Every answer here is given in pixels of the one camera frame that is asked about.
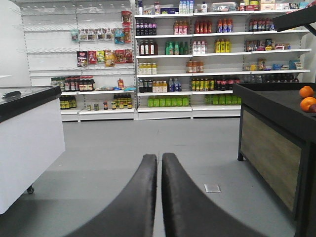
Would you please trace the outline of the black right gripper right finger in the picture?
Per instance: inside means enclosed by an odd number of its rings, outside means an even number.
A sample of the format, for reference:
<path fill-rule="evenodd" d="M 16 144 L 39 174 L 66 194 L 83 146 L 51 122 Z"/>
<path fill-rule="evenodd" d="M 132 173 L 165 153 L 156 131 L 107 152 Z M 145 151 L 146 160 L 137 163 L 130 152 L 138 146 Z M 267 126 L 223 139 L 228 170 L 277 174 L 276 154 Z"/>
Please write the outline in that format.
<path fill-rule="evenodd" d="M 210 200 L 174 153 L 162 155 L 161 197 L 167 237 L 262 236 Z"/>

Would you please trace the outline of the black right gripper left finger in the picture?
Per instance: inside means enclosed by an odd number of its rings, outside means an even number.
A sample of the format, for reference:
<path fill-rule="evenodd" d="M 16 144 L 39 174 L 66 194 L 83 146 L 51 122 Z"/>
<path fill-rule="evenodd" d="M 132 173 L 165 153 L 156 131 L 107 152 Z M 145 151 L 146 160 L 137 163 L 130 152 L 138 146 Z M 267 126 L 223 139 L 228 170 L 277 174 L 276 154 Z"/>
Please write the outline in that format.
<path fill-rule="evenodd" d="M 136 172 L 118 196 L 69 237 L 151 237 L 157 199 L 156 155 L 143 155 Z"/>

